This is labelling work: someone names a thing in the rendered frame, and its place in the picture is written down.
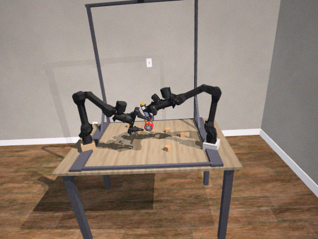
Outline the grey metal overhead frame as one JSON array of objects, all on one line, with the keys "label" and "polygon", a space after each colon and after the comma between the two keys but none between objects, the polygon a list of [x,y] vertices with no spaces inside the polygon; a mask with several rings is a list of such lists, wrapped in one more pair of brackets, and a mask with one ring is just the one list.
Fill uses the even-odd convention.
[{"label": "grey metal overhead frame", "polygon": [[[182,1],[182,0],[144,0],[144,3],[166,2],[166,1]],[[94,53],[95,53],[98,77],[99,77],[99,81],[100,81],[102,98],[103,98],[103,102],[106,103],[106,104],[107,104],[107,100],[106,100],[106,94],[105,94],[105,89],[104,89],[104,84],[103,84],[100,60],[99,60],[99,56],[98,56],[94,25],[93,25],[92,15],[91,15],[91,7],[116,6],[116,5],[137,4],[137,3],[138,3],[137,0],[132,0],[132,1],[118,1],[118,2],[105,2],[105,3],[85,4],[86,10],[87,10],[87,16],[88,16],[88,20],[89,20],[90,31],[91,31],[92,44],[93,44],[93,47],[94,47]],[[195,0],[194,88],[197,88],[197,67],[198,67],[198,0]],[[200,117],[199,117],[199,108],[198,108],[197,95],[194,96],[194,103],[195,103],[195,117],[194,117],[194,120],[197,117],[198,128],[200,128]],[[105,115],[102,112],[101,132],[103,132],[103,129],[104,129],[104,121],[105,121]]]}]

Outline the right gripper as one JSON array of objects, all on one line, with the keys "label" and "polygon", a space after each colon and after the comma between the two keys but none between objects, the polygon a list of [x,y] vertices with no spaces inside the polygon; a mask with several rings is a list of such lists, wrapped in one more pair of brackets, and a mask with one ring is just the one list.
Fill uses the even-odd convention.
[{"label": "right gripper", "polygon": [[[137,116],[138,118],[142,118],[142,119],[147,120],[147,118],[141,114],[141,112],[140,112],[140,110],[139,110],[139,107],[136,107],[136,108],[134,109],[133,115],[135,115],[135,116],[131,116],[131,115],[129,115],[128,113],[125,113],[124,116],[123,116],[123,119],[122,119],[122,122],[123,122],[123,123],[128,123],[128,124],[130,125],[130,126],[129,126],[129,129],[128,129],[128,132],[127,132],[128,134],[131,134],[131,133],[133,133],[133,132],[143,131],[143,130],[144,130],[144,129],[138,128],[138,127],[136,127],[136,126],[133,127],[136,116]],[[133,123],[132,123],[132,122],[133,122]]]}]

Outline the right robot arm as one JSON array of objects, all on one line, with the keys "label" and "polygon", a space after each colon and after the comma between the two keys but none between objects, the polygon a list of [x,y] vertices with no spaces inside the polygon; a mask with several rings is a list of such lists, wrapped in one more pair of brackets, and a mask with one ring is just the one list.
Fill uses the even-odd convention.
[{"label": "right robot arm", "polygon": [[[97,96],[95,96],[91,91],[79,91],[72,95],[74,103],[78,107],[79,116],[81,120],[81,127],[80,127],[80,134],[79,137],[83,140],[83,145],[91,144],[92,143],[92,137],[90,134],[92,133],[92,124],[88,122],[86,109],[85,109],[85,100],[89,99],[92,103],[94,103],[97,107],[99,107],[102,112],[107,116],[111,117],[113,121],[119,120],[122,121],[124,112],[127,106],[127,103],[125,101],[117,101],[116,106],[113,107],[109,104],[104,103],[102,100],[100,100]],[[117,111],[117,112],[116,112]],[[86,136],[85,136],[86,135]]]}]

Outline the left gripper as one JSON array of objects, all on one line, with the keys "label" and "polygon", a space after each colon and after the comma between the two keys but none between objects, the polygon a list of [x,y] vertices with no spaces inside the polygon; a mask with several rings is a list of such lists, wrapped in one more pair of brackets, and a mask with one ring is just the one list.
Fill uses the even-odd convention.
[{"label": "left gripper", "polygon": [[143,112],[149,112],[149,113],[152,113],[153,116],[157,115],[157,111],[159,111],[160,109],[165,109],[165,105],[164,105],[164,102],[163,100],[161,100],[161,103],[155,105],[155,102],[151,102],[151,104],[149,104],[147,106],[146,109],[143,110]]}]

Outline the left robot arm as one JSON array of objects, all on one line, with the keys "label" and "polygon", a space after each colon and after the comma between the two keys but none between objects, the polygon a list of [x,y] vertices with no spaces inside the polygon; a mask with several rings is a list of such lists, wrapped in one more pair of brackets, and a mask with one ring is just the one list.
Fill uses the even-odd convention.
[{"label": "left robot arm", "polygon": [[[207,87],[206,87],[207,86]],[[185,102],[187,99],[202,93],[206,92],[212,96],[212,101],[211,101],[211,107],[210,107],[210,113],[209,113],[209,118],[207,121],[205,121],[205,131],[207,133],[206,136],[206,142],[211,143],[211,144],[216,144],[217,142],[217,132],[214,127],[214,119],[215,119],[215,114],[216,114],[216,108],[217,108],[217,103],[221,97],[221,90],[219,87],[215,86],[209,86],[209,85],[201,85],[187,93],[183,94],[173,94],[171,93],[170,87],[165,87],[160,89],[162,97],[164,98],[163,102],[165,107],[170,107],[172,106],[173,108],[175,105],[181,105],[183,102]],[[174,97],[174,98],[173,98]],[[155,102],[155,105],[161,103],[161,100],[157,94],[152,95],[151,97],[153,101]],[[215,131],[215,132],[214,132]]]}]

